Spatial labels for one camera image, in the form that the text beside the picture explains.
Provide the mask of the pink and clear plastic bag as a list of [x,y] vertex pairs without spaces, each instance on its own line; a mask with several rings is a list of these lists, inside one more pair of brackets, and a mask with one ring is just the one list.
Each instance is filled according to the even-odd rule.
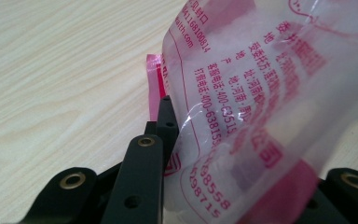
[[358,118],[358,0],[186,0],[158,65],[163,223],[293,224]]

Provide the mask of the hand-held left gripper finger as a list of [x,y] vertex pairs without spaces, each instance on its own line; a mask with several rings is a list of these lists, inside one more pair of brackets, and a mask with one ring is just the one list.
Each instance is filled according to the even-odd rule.
[[145,134],[154,134],[163,141],[164,166],[167,166],[179,134],[178,123],[169,95],[160,100],[157,120],[146,123]]

